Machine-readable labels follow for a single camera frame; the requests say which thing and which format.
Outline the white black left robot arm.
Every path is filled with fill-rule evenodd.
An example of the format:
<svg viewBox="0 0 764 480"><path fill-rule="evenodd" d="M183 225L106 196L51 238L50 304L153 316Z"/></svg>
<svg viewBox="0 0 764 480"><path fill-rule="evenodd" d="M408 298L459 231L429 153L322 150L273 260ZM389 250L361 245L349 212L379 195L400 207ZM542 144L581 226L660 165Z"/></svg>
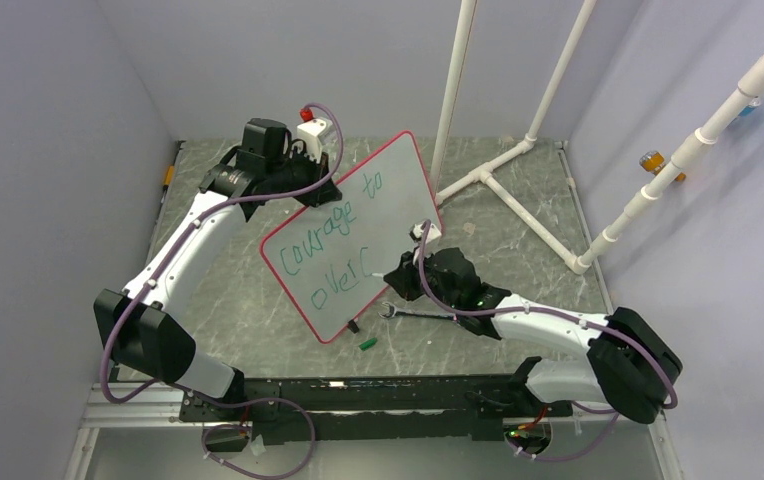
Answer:
<svg viewBox="0 0 764 480"><path fill-rule="evenodd" d="M122 401L108 384L109 367L117 364L206 398L219 419L243 411L243 373L201 351L178 318L218 254L259 207L283 198L306 207L341 199L332 179L339 166L324 150L330 135L343 137L341 127L332 114L317 117L310 108L302 118L295 130L269 119L248 121L241 143L206 172L183 222L148 265L123 288L97 296L100 380L109 402Z"/></svg>

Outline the pink framed whiteboard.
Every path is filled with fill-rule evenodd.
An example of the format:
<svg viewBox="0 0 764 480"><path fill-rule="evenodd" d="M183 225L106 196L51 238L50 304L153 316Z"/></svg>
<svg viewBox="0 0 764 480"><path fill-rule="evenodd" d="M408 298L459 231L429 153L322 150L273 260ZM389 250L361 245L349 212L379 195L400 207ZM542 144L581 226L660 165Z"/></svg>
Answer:
<svg viewBox="0 0 764 480"><path fill-rule="evenodd" d="M268 234L260 255L314 337L327 344L386 289L426 219L443 227L415 136L395 135L336 183L340 201L304 207Z"/></svg>

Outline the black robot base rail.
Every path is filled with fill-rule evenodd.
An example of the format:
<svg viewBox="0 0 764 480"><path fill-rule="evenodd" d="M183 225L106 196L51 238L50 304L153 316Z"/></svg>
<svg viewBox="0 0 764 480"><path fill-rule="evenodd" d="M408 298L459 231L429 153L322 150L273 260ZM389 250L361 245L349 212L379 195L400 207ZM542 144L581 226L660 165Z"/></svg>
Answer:
<svg viewBox="0 0 764 480"><path fill-rule="evenodd" d="M465 437L501 440L517 423L535 431L573 409L525 399L509 374L247 379L244 399L225 407L184 395L184 423L243 423L267 446L306 440L393 440Z"/></svg>

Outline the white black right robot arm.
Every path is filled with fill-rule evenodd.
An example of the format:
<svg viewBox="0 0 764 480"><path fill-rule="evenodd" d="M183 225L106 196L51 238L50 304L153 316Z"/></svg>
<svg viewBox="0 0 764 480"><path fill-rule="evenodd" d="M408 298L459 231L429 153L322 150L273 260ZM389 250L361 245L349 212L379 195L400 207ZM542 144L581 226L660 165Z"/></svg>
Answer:
<svg viewBox="0 0 764 480"><path fill-rule="evenodd" d="M432 299L474 335L530 340L569 355L567 361L529 357L517 368L508 392L522 415L555 402L589 402L650 424L678 404L682 362L630 308L595 314L539 304L483 281L458 248L423 259L406 252L382 278L405 300Z"/></svg>

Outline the aluminium base extrusion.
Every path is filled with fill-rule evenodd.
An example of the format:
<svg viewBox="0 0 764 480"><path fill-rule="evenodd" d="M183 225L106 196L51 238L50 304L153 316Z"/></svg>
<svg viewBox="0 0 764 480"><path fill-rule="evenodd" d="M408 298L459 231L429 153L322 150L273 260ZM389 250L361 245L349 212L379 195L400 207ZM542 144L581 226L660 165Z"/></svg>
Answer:
<svg viewBox="0 0 764 480"><path fill-rule="evenodd" d="M83 428L157 428L180 424L184 394L163 384L154 384L121 404L109 402L99 383L94 384L82 416Z"/></svg>

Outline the silver open-end wrench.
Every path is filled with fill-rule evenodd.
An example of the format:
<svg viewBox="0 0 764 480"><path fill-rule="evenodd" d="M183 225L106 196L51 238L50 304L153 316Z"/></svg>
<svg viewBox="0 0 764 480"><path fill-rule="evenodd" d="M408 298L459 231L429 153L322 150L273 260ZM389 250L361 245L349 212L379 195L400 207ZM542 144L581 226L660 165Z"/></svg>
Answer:
<svg viewBox="0 0 764 480"><path fill-rule="evenodd" d="M441 320L441 321L449 321L449 322L457 321L457 316L451 313L411 310L411 309L398 307L390 302L384 302L383 306L385 307L385 309L383 311L380 311L378 313L378 316L386 320L408 317L408 318Z"/></svg>

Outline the blue wall fitting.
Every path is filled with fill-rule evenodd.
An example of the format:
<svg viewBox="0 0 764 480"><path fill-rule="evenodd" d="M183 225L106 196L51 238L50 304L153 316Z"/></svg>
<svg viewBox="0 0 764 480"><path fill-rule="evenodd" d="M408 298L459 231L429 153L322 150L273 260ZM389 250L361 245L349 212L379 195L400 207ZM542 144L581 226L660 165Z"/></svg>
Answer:
<svg viewBox="0 0 764 480"><path fill-rule="evenodd" d="M750 102L746 104L744 108L739 112L738 118L743 118L750 115L753 111L759 108L761 104L762 104L762 101L760 97L752 98Z"/></svg>

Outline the green marker cap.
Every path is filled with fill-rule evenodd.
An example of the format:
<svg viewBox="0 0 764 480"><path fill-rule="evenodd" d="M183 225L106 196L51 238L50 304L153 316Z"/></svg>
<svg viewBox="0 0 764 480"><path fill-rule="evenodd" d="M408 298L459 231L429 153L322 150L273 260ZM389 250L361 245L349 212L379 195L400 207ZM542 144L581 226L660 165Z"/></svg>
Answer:
<svg viewBox="0 0 764 480"><path fill-rule="evenodd" d="M368 339L368 340L365 340L364 342L362 342L362 343L361 343L361 344L358 346L358 348L359 348L361 351L366 351L366 350L368 350L368 349L372 348L373 346L375 346L375 345L377 344L377 342L378 342L378 340L377 340L376 338L370 338L370 339Z"/></svg>

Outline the orange wall fitting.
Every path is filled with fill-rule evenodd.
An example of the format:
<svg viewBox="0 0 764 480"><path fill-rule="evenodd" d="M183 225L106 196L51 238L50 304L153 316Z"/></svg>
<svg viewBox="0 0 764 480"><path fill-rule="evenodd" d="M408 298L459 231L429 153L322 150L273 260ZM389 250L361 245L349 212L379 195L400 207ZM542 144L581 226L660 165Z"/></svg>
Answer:
<svg viewBox="0 0 764 480"><path fill-rule="evenodd" d="M639 165L653 175L658 175L667 165L665 157L656 150L648 151L639 159Z"/></svg>

